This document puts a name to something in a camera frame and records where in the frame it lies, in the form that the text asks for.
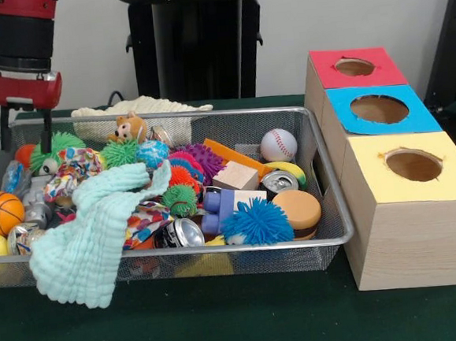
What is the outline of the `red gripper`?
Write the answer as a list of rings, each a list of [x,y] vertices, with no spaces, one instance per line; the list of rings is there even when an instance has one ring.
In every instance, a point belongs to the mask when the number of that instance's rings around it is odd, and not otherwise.
[[[40,148],[42,153],[51,152],[52,117],[60,101],[62,76],[57,71],[44,73],[16,72],[0,69],[0,140],[1,150],[11,150],[8,105],[38,109],[43,117]]]

